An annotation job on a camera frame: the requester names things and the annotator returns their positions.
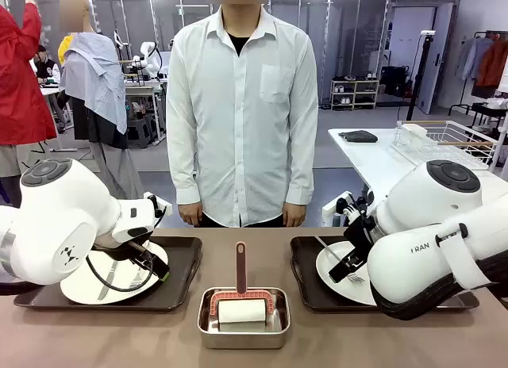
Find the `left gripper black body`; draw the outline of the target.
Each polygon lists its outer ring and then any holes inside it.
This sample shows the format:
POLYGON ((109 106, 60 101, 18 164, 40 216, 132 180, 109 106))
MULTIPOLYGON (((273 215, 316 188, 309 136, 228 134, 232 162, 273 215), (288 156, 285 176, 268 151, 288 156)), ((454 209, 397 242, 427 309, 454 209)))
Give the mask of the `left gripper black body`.
POLYGON ((138 265, 146 265, 150 257, 148 257, 147 247, 144 247, 144 243, 149 240, 152 233, 153 231, 144 227, 128 230, 128 240, 112 250, 112 259, 130 260, 138 265))

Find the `dark brown serving tray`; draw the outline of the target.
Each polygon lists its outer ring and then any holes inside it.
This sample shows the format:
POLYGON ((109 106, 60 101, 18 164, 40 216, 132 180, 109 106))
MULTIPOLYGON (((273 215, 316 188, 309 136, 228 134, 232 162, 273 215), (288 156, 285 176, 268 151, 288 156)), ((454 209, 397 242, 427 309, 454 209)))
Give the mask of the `dark brown serving tray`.
POLYGON ((170 312, 185 301, 202 257, 202 241, 197 237, 156 236, 155 242, 168 254, 170 277, 130 299, 113 304, 82 305, 68 300, 58 284, 43 286, 17 295, 13 304, 33 310, 170 312))
POLYGON ((376 306, 362 305, 333 292, 320 279, 315 263, 322 249, 314 236, 298 236, 291 241, 291 269, 302 303, 316 313, 377 312, 376 306))

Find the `person's left forearm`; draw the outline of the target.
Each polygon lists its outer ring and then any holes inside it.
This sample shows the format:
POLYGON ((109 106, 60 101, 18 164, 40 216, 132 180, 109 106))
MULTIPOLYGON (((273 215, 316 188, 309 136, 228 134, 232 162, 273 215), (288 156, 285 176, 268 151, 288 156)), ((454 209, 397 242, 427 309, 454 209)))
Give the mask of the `person's left forearm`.
POLYGON ((314 146, 290 145, 289 185, 286 202, 308 205, 314 193, 314 146))

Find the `person's right hand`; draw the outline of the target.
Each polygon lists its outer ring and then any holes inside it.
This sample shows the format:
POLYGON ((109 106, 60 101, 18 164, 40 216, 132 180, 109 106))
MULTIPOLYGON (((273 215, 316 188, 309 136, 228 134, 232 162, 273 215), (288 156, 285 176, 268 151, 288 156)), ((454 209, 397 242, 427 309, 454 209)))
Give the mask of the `person's right hand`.
POLYGON ((202 222, 202 203, 178 205, 179 215, 182 220, 193 227, 199 227, 202 222))

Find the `person's left hand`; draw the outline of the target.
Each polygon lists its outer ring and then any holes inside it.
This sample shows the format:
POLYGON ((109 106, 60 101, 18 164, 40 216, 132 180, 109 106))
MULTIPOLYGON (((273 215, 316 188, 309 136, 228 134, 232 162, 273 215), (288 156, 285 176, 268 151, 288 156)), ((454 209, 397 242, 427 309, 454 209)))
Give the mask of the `person's left hand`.
POLYGON ((285 202, 283 205, 283 226, 296 228, 302 225, 306 218, 306 206, 285 202))

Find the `white round plate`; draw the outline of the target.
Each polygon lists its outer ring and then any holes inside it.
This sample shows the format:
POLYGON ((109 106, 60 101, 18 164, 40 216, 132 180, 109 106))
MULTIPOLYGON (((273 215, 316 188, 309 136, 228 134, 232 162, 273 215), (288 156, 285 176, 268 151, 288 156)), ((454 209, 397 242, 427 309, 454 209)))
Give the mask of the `white round plate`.
MULTIPOLYGON (((88 257, 99 275, 106 280, 114 260, 106 253, 99 251, 92 251, 88 257)), ((130 282, 133 280, 138 268, 139 266, 130 260, 118 261, 112 286, 129 289, 130 282)), ((60 283, 60 289, 68 300, 78 304, 108 305, 135 297, 152 288, 159 281, 155 275, 152 275, 142 287, 134 291, 119 292, 109 289, 106 297, 102 301, 99 301, 98 295, 104 284, 93 274, 87 262, 84 262, 76 271, 60 283)))
POLYGON ((329 276, 329 271, 338 260, 326 249, 322 249, 316 258, 316 270, 320 279, 335 293, 362 305, 376 306, 370 287, 368 269, 363 265, 352 277, 346 277, 335 283, 329 276))

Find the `grey plastic stool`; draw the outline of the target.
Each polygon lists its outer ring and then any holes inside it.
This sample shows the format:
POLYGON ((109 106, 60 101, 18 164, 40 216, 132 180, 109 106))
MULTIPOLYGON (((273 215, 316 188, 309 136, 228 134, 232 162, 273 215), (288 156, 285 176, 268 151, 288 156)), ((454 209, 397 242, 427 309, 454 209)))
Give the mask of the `grey plastic stool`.
POLYGON ((152 133, 144 118, 128 120, 127 144, 129 148, 145 149, 152 142, 152 133))

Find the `rectangular steel container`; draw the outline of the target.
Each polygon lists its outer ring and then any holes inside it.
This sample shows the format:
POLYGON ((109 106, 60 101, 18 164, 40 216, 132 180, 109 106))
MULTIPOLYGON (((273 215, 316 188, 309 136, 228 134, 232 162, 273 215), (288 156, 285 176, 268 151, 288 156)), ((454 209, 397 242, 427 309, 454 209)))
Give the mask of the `rectangular steel container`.
POLYGON ((272 314, 264 324, 247 322, 221 325, 218 315, 211 312, 212 296, 230 290, 228 287, 207 289, 201 298, 197 326, 202 344, 209 349, 279 349, 287 341, 291 329, 291 312, 287 294, 279 288, 268 287, 274 302, 272 314))

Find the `small white box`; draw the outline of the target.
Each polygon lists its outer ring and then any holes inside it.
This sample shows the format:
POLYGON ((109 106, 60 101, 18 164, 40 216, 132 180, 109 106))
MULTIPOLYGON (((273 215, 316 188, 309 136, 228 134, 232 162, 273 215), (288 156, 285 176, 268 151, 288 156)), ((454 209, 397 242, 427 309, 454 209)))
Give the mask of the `small white box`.
POLYGON ((415 123, 404 123, 400 129, 401 134, 409 141, 423 140, 427 136, 427 129, 415 123))

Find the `metal shoe rack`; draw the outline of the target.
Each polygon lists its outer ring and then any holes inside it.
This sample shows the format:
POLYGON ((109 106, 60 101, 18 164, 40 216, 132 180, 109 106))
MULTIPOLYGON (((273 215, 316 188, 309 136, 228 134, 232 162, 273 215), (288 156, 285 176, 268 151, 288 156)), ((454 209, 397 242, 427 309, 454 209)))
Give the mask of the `metal shoe rack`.
POLYGON ((379 80, 332 80, 330 109, 374 109, 379 92, 379 80))

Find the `person in white shirt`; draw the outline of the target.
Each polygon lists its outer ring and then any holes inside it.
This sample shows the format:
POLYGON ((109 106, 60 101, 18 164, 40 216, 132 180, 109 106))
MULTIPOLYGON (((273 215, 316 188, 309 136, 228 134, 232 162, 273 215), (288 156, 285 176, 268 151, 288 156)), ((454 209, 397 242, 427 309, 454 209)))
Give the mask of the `person in white shirt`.
POLYGON ((310 37, 267 0, 207 0, 212 15, 174 38, 167 153, 194 147, 199 227, 283 226, 290 145, 314 146, 317 65, 310 37))

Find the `mannequin in red jacket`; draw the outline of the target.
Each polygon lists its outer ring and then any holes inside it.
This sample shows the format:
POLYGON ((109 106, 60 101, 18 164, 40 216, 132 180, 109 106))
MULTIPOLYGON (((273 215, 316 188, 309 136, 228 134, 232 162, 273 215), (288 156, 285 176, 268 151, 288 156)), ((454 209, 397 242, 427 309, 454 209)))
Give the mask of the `mannequin in red jacket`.
POLYGON ((55 125, 30 60, 36 55, 41 19, 35 0, 25 0, 22 26, 0 6, 0 183, 13 207, 21 205, 22 174, 49 157, 55 125))

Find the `person in yellow top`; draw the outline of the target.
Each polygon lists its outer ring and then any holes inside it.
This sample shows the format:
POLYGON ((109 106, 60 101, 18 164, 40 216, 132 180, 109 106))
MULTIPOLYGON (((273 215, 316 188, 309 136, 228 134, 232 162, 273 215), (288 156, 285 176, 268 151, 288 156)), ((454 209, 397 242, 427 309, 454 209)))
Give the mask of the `person in yellow top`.
POLYGON ((73 41, 73 38, 75 35, 76 35, 76 33, 69 33, 60 42, 60 45, 57 50, 57 55, 58 55, 58 59, 59 59, 61 67, 64 66, 64 63, 66 61, 65 53, 70 48, 71 42, 73 41))

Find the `light hanging shirt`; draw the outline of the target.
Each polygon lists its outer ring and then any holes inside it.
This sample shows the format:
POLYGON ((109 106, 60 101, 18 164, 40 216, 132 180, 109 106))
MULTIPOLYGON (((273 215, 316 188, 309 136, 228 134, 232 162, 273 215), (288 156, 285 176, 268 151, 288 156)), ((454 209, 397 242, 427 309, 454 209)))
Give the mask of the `light hanging shirt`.
POLYGON ((467 40, 462 47, 455 76, 462 81, 476 79, 483 56, 494 41, 490 38, 475 37, 467 40))

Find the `orange hanging jacket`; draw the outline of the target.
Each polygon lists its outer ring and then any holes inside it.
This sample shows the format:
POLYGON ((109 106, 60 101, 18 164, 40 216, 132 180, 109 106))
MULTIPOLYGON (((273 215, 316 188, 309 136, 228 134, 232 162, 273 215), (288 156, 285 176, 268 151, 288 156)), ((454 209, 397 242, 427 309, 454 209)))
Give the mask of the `orange hanging jacket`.
POLYGON ((476 85, 497 87, 501 81, 507 58, 508 40, 496 40, 483 55, 476 85))

